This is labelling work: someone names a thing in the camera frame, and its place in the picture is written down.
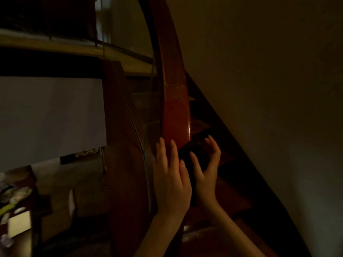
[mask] tiled floor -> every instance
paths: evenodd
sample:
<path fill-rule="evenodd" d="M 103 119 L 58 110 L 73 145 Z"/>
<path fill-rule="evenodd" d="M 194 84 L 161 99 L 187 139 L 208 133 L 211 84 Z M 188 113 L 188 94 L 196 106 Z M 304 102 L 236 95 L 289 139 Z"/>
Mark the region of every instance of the tiled floor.
<path fill-rule="evenodd" d="M 51 196 L 53 213 L 42 220 L 42 239 L 46 241 L 70 226 L 68 195 L 74 189 L 78 216 L 107 213 L 105 176 L 99 153 L 65 165 L 59 158 L 32 165 L 37 188 Z"/>

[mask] forearm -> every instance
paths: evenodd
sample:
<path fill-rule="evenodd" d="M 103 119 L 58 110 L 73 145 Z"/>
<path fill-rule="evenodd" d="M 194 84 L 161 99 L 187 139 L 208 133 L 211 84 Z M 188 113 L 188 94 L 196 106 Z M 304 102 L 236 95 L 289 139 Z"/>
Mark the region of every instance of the forearm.
<path fill-rule="evenodd" d="M 235 256 L 265 257 L 259 248 L 257 248 L 257 246 L 234 223 L 217 201 L 205 204 L 204 209 L 221 239 Z"/>
<path fill-rule="evenodd" d="M 134 257 L 162 257 L 181 224 L 178 223 L 157 214 Z"/>

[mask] white panel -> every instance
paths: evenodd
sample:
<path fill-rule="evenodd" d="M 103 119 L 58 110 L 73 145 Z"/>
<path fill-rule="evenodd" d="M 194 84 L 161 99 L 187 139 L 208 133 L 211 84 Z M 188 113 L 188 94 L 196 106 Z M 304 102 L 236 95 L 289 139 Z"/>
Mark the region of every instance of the white panel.
<path fill-rule="evenodd" d="M 0 171 L 105 144 L 101 79 L 0 77 Z"/>

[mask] curved wooden banister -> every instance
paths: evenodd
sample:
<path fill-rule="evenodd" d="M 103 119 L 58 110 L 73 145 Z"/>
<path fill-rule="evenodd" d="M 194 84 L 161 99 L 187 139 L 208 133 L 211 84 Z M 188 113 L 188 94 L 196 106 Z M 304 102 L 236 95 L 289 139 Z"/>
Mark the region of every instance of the curved wooden banister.
<path fill-rule="evenodd" d="M 190 141 L 190 108 L 186 71 L 173 19 L 165 0 L 138 0 L 154 50 L 157 77 L 163 83 L 161 135 L 178 148 Z"/>

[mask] person's right hand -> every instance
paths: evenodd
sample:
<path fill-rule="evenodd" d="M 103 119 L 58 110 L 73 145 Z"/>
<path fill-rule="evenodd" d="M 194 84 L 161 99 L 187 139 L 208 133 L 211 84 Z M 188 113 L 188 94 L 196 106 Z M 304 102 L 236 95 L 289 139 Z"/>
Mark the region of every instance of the person's right hand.
<path fill-rule="evenodd" d="M 193 152 L 190 152 L 189 155 L 193 163 L 195 191 L 198 200 L 204 206 L 208 206 L 209 204 L 217 202 L 215 197 L 215 185 L 221 151 L 211 135 L 209 135 L 208 138 L 205 138 L 204 147 L 210 156 L 210 162 L 204 172 L 201 171 L 196 155 Z"/>

